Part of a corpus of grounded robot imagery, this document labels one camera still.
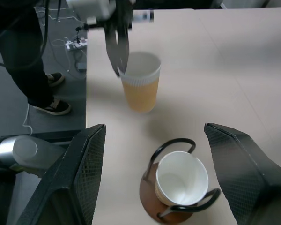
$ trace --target leg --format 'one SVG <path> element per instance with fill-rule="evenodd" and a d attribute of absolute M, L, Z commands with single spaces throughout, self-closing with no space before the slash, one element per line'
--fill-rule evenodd
<path fill-rule="evenodd" d="M 5 65 L 17 68 L 33 62 L 40 53 L 42 33 L 35 10 L 23 17 L 18 24 L 0 38 L 0 52 Z M 48 78 L 39 61 L 28 69 L 7 69 L 14 82 L 34 106 L 47 107 L 53 101 Z"/>

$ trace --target table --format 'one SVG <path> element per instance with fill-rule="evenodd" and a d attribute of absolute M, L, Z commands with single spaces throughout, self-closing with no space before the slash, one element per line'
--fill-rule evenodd
<path fill-rule="evenodd" d="M 160 10 L 153 23 L 133 25 L 130 50 L 162 61 L 156 107 L 131 111 L 106 53 L 104 32 L 88 34 L 87 127 L 105 123 L 102 181 L 94 225 L 156 224 L 139 200 L 154 151 L 172 138 L 193 139 L 209 189 L 219 187 L 204 124 L 249 134 L 281 166 L 281 8 Z M 173 150 L 186 150 L 175 145 Z M 183 224 L 236 225 L 221 195 Z"/>

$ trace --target white paper cup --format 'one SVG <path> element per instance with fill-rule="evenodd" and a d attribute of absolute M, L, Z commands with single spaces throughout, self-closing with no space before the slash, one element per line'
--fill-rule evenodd
<path fill-rule="evenodd" d="M 144 113 L 156 104 L 161 62 L 147 52 L 129 54 L 125 74 L 119 71 L 125 96 L 131 109 Z"/>
<path fill-rule="evenodd" d="M 159 162 L 155 192 L 163 204 L 193 205 L 202 200 L 207 189 L 207 171 L 192 154 L 175 151 Z"/>

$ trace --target sneaker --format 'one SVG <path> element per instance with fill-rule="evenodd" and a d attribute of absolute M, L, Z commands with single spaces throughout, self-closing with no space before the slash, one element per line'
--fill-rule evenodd
<path fill-rule="evenodd" d="M 72 109 L 70 104 L 61 101 L 59 99 L 54 99 L 53 102 L 48 107 L 41 108 L 41 107 L 34 106 L 34 108 L 49 113 L 53 116 L 66 115 Z"/>
<path fill-rule="evenodd" d="M 65 76 L 61 73 L 46 74 L 46 76 L 48 77 L 48 84 L 51 88 L 59 85 L 65 79 Z"/>

